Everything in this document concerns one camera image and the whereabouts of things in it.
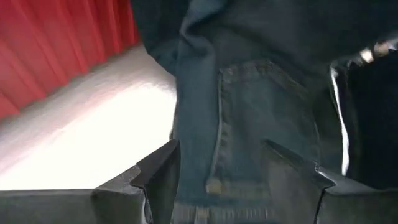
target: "red curtain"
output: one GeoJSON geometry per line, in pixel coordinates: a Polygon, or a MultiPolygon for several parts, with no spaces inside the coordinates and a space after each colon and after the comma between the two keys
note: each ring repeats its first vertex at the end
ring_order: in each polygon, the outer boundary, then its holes
{"type": "Polygon", "coordinates": [[[137,42],[129,0],[0,0],[0,119],[137,42]]]}

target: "blue denim jeans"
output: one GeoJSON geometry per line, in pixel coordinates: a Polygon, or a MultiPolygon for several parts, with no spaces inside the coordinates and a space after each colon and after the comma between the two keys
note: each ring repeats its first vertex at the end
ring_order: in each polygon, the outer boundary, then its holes
{"type": "Polygon", "coordinates": [[[340,173],[329,65],[391,30],[391,6],[132,1],[148,52],[177,80],[182,166],[173,223],[277,223],[263,140],[340,173]]]}

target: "back pocket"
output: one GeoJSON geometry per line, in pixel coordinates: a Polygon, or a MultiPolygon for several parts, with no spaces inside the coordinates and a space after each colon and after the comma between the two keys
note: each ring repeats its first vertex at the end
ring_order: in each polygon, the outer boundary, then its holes
{"type": "Polygon", "coordinates": [[[307,89],[269,60],[219,72],[219,130],[209,194],[267,198],[261,142],[317,161],[318,136],[307,89]]]}

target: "jeans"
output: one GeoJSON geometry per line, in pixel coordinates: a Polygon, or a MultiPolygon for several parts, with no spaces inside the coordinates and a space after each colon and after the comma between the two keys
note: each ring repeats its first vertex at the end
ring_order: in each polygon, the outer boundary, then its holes
{"type": "Polygon", "coordinates": [[[278,223],[263,140],[341,173],[329,65],[393,30],[398,3],[131,3],[147,51],[177,80],[174,223],[278,223]]]}

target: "black pointed spike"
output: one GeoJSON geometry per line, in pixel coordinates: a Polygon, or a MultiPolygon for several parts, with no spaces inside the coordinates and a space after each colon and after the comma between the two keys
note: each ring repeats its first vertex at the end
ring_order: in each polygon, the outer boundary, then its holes
{"type": "Polygon", "coordinates": [[[171,140],[137,163],[140,174],[131,185],[145,190],[153,222],[169,224],[180,175],[180,144],[171,140]]]}
{"type": "Polygon", "coordinates": [[[315,179],[317,185],[321,188],[333,186],[332,181],[317,172],[319,165],[316,162],[306,160],[296,152],[272,141],[264,141],[264,145],[268,149],[265,153],[268,154],[269,159],[273,162],[279,161],[284,166],[289,166],[296,171],[297,175],[305,179],[315,179]]]}

